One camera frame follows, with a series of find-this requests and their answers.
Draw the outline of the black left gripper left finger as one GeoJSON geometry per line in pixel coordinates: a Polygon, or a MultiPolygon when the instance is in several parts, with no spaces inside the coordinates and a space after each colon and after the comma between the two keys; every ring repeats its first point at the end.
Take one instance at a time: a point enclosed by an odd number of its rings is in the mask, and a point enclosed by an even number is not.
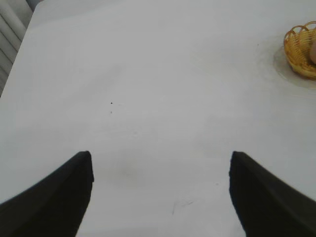
{"type": "Polygon", "coordinates": [[[74,237],[94,182],[89,151],[75,154],[51,174],[0,205],[2,237],[74,237]]]}

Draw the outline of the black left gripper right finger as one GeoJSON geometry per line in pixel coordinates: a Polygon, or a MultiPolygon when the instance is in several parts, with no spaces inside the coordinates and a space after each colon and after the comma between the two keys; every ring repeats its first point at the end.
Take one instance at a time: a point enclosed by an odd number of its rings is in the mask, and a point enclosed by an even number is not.
{"type": "Polygon", "coordinates": [[[232,153],[229,192],[248,237],[314,237],[316,202],[244,152],[232,153]]]}

